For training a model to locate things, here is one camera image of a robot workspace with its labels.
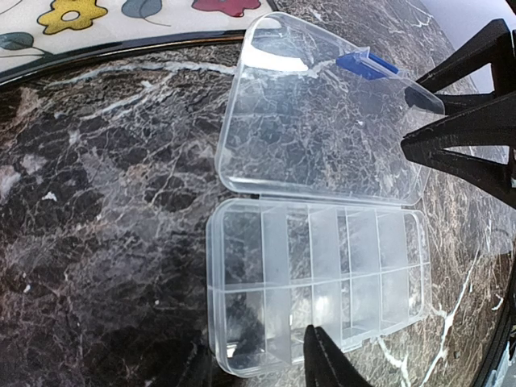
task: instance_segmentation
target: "compartment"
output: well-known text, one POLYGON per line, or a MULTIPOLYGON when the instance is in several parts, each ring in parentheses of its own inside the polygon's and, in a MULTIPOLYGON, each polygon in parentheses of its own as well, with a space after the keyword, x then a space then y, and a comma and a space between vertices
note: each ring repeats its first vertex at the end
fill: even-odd
POLYGON ((377 211, 377 222, 381 270, 406 267, 408 260, 404 214, 399 211, 377 211))
POLYGON ((380 276, 352 278, 351 284, 352 335, 371 337, 380 329, 380 276))
POLYGON ((289 284, 289 248, 285 206, 262 206, 262 251, 267 286, 289 284))
POLYGON ((409 319, 409 270, 381 274, 381 329, 388 330, 409 319))
POLYGON ((289 277, 291 283, 311 281, 310 225, 308 206, 289 206, 287 209, 289 241, 289 277))
POLYGON ((314 281, 340 279, 339 230, 334 206, 310 209, 310 242, 314 281))
POLYGON ((419 233, 418 219, 413 214, 405 213, 403 215, 405 224, 406 253, 408 265, 421 264, 421 250, 419 241, 421 235, 419 233))
POLYGON ((342 333, 340 292, 340 282, 337 281, 314 285, 312 304, 314 325, 322 327, 337 344, 341 342, 342 333))
POLYGON ((290 291, 289 289, 265 290, 265 335, 267 353, 270 361, 277 360, 283 365, 290 365, 290 291))
POLYGON ((234 372, 266 366, 264 292, 227 293, 224 300, 228 368, 234 372))
POLYGON ((421 266, 421 286, 422 286, 422 308, 417 316, 414 316, 414 321, 427 316, 431 312, 432 307, 432 277, 431 277, 431 265, 424 264, 421 266))
POLYGON ((296 362, 303 359, 303 340, 306 326, 314 322, 312 316, 312 286, 292 288, 290 297, 290 347, 293 362, 296 362))
POLYGON ((349 235, 347 233, 347 215, 345 209, 337 210, 337 227, 339 233, 340 275, 349 278, 349 235))
POLYGON ((408 269, 409 274, 409 318, 418 317, 423 304, 423 266, 408 269))
POLYGON ((375 211, 347 209, 347 234, 352 276, 378 273, 380 257, 375 211))
POLYGON ((238 289, 240 284, 263 284, 261 208, 231 205, 222 214, 222 229, 223 256, 214 264, 224 267, 224 285, 238 289))

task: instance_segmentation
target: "countertop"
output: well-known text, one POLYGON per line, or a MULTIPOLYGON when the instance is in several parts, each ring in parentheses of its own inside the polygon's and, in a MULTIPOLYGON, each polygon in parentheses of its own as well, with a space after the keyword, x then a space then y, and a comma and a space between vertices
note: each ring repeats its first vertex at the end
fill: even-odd
MULTIPOLYGON (((414 77, 452 52, 418 0, 278 6, 414 77)), ((205 226, 236 196, 214 153, 238 55, 239 44, 151 53, 0 93, 1 386, 151 386, 206 342, 205 226)), ((505 295, 514 214, 437 172, 417 208, 431 315, 348 355, 378 387, 466 386, 505 295)), ((304 374, 214 380, 301 386, 304 374)))

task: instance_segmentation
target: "yellow flower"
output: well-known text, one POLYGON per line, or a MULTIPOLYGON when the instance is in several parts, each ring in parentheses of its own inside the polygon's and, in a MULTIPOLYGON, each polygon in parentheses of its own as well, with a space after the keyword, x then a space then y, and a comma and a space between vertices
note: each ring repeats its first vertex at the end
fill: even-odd
POLYGON ((52 10, 38 18, 46 26, 43 33, 53 35, 67 28, 84 30, 93 20, 107 14, 107 9, 97 6, 97 0, 54 0, 52 10))

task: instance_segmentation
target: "clear plastic organizer box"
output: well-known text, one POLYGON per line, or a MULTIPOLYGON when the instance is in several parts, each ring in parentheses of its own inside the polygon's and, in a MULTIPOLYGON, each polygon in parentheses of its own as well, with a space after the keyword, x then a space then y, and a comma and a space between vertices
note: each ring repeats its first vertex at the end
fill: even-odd
POLYGON ((309 324, 350 351, 426 316, 425 219, 410 206, 428 172, 399 144, 443 105, 382 62, 287 14, 249 28, 215 162, 260 198, 225 201, 206 226, 210 346, 227 372, 302 362, 309 324))

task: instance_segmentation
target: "red flower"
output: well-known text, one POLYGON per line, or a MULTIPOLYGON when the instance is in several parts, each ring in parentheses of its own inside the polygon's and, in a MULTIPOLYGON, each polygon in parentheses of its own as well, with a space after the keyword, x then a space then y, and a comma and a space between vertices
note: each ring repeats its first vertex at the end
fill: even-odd
POLYGON ((260 6, 260 0, 195 0, 192 4, 196 10, 220 10, 234 18, 241 18, 243 10, 255 10, 260 6))

